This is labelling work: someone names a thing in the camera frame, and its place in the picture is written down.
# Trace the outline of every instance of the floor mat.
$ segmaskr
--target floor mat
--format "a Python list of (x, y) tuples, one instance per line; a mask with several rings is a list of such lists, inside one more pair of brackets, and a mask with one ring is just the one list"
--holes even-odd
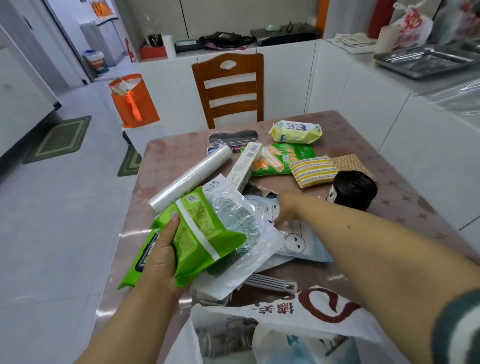
[(117, 176), (124, 177), (137, 174), (141, 163), (142, 156), (138, 154), (133, 145), (130, 144)]
[(80, 149), (91, 116), (64, 120), (55, 125), (45, 138), (25, 157), (23, 164), (74, 153)]

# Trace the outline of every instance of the chair backrest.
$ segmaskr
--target chair backrest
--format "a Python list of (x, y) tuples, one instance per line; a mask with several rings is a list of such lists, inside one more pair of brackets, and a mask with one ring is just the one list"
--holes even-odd
[[(226, 67), (232, 64), (231, 62), (225, 63), (227, 61), (235, 62), (235, 65), (227, 69)], [(235, 114), (237, 112), (256, 110), (257, 121), (263, 121), (264, 55), (262, 53), (222, 53), (211, 60), (194, 63), (192, 65), (192, 70), (209, 129), (215, 128), (215, 118)], [(205, 87), (205, 81), (246, 73), (255, 73), (255, 81), (237, 82), (210, 88)], [(253, 93), (257, 94), (255, 100), (235, 101), (215, 107), (210, 106), (210, 101), (212, 100)]]

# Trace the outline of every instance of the red container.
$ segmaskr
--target red container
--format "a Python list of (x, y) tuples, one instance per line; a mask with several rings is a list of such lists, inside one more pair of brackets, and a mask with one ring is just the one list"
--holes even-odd
[(378, 38), (382, 26), (389, 25), (393, 15), (393, 4), (396, 0), (378, 0), (373, 11), (370, 26), (368, 27), (368, 37)]
[(144, 43), (140, 49), (138, 50), (140, 54), (140, 58), (142, 60), (146, 60), (148, 58), (159, 58), (159, 57), (166, 57), (167, 51), (165, 50), (164, 46), (161, 47), (147, 47), (146, 43)]

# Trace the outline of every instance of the green package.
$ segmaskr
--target green package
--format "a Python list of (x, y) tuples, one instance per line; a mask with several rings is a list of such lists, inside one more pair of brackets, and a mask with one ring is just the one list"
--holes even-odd
[(262, 147), (262, 157), (252, 163), (252, 177), (269, 174), (291, 174), (291, 162), (314, 158), (315, 152), (308, 144), (266, 144)]
[(179, 227), (172, 242), (177, 258), (177, 271), (175, 272), (177, 287), (185, 287), (190, 284), (201, 271), (247, 241), (245, 234), (225, 229), (205, 198), (202, 187), (198, 187), (172, 203), (155, 218), (150, 227), (151, 233), (143, 243), (118, 289), (135, 286), (142, 275), (155, 241), (170, 221), (170, 216), (174, 211), (177, 211), (180, 216)]

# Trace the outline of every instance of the hand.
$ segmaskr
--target hand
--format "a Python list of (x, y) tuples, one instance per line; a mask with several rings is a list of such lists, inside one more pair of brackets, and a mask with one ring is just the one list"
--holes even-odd
[(278, 229), (283, 223), (287, 221), (298, 220), (297, 215), (297, 201), (299, 196), (302, 196), (301, 191), (284, 191), (278, 194), (278, 202), (280, 203), (280, 214), (274, 221), (275, 227)]
[(177, 300), (186, 291), (186, 288), (175, 287), (177, 265), (172, 240), (177, 232), (178, 225), (179, 216), (177, 212), (174, 212), (166, 227), (161, 231), (137, 283), (137, 286), (141, 288), (166, 289)]

